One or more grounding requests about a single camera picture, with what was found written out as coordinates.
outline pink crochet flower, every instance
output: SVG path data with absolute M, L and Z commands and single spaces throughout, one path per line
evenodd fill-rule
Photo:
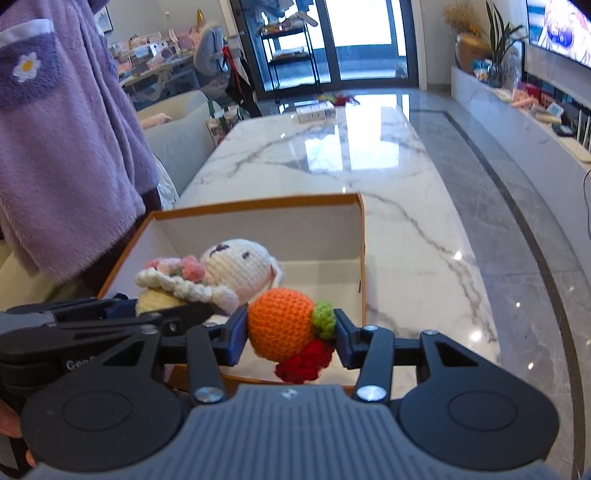
M 158 264 L 161 260 L 161 258 L 155 258 L 154 260 L 150 260 L 146 265 L 146 268 L 158 268 Z
M 199 283 L 205 276 L 205 269 L 194 256 L 188 255 L 183 258 L 182 275 L 185 280 Z
M 180 258 L 161 258 L 156 270 L 164 275 L 170 276 L 175 270 L 179 270 L 182 267 L 182 261 Z

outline human hand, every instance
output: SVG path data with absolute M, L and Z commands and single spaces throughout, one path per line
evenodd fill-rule
M 14 439 L 22 438 L 21 419 L 3 400 L 0 400 L 0 434 Z M 27 451 L 27 462 L 29 465 L 35 466 L 35 460 L 30 450 Z

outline white sofa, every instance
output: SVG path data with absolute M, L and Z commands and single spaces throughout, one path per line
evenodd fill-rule
M 213 105 L 216 111 L 221 110 L 215 102 Z M 158 113 L 166 113 L 173 121 L 144 133 L 181 195 L 215 148 L 205 126 L 209 118 L 207 97 L 198 90 L 177 95 L 139 111 L 138 118 L 143 120 Z

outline television screen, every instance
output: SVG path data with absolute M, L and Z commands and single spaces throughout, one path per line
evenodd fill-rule
M 568 0 L 527 0 L 530 43 L 591 68 L 591 21 Z

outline white daisy embroidery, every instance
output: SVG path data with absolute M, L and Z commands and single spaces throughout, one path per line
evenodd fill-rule
M 12 74 L 19 83 L 24 83 L 35 78 L 40 67 L 41 60 L 37 60 L 37 53 L 32 52 L 29 55 L 21 55 L 18 65 L 12 69 Z

